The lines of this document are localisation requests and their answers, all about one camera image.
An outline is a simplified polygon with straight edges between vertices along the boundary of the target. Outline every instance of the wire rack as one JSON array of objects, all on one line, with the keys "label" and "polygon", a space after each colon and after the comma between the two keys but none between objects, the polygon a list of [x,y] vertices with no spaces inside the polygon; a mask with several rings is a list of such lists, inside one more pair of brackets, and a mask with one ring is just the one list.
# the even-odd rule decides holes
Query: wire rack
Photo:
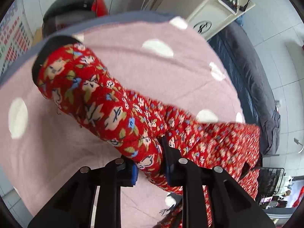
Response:
[{"label": "wire rack", "polygon": [[283,177],[285,175],[284,168],[261,168],[258,181],[258,190],[255,201],[262,206],[261,200],[271,197],[279,191]]}]

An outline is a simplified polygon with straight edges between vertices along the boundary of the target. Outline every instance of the black logo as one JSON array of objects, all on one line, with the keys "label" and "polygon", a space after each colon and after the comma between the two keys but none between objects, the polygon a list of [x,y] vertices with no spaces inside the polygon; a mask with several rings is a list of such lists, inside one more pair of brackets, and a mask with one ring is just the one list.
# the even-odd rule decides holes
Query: black logo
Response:
[{"label": "black logo", "polygon": [[212,26],[212,23],[210,21],[201,21],[201,22],[198,22],[193,28],[196,30],[198,29],[197,32],[199,34],[203,34],[207,31],[209,31],[211,26]]}]

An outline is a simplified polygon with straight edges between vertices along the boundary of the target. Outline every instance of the black cuff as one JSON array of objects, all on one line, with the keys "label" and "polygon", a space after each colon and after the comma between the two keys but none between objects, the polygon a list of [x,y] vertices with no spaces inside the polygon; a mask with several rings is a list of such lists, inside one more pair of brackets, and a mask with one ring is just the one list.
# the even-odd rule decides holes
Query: black cuff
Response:
[{"label": "black cuff", "polygon": [[38,86],[37,80],[38,80],[40,68],[42,67],[43,63],[48,58],[48,56],[52,54],[52,52],[54,52],[55,50],[59,49],[64,45],[77,44],[77,43],[81,43],[81,42],[71,36],[55,36],[50,38],[45,43],[41,51],[38,53],[37,58],[32,67],[32,78],[36,86]]}]

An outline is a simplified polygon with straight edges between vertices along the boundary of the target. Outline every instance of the metal screw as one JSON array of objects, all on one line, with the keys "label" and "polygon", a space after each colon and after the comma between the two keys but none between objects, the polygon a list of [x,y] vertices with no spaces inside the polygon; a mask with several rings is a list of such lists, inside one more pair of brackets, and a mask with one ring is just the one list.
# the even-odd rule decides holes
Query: metal screw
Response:
[{"label": "metal screw", "polygon": [[214,171],[217,172],[217,173],[222,173],[223,172],[223,168],[220,167],[220,166],[215,166],[214,167]]},{"label": "metal screw", "polygon": [[122,158],[115,159],[115,164],[123,164],[125,161]]},{"label": "metal screw", "polygon": [[186,163],[188,163],[188,160],[185,159],[185,158],[180,158],[178,161],[179,161],[181,164],[186,164]]},{"label": "metal screw", "polygon": [[81,173],[88,173],[90,170],[90,168],[88,166],[84,166],[80,168],[80,172]]}]

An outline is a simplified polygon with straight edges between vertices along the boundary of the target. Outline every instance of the red floral fabric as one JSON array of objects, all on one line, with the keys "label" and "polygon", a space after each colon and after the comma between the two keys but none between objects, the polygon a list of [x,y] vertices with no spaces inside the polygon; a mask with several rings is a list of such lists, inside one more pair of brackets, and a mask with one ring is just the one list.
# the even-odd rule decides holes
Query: red floral fabric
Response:
[{"label": "red floral fabric", "polygon": [[[166,135],[171,147],[200,167],[220,165],[237,181],[244,163],[254,167],[258,160],[258,127],[199,123],[189,112],[128,90],[82,44],[66,45],[49,55],[37,83],[44,97],[131,158],[150,182],[166,191],[181,194],[182,187],[168,186],[160,173],[163,152],[156,139],[159,136]],[[258,171],[254,170],[239,181],[252,198],[257,194],[257,177]],[[203,189],[211,224],[207,191]],[[162,227],[170,227],[175,215],[173,212]]]}]

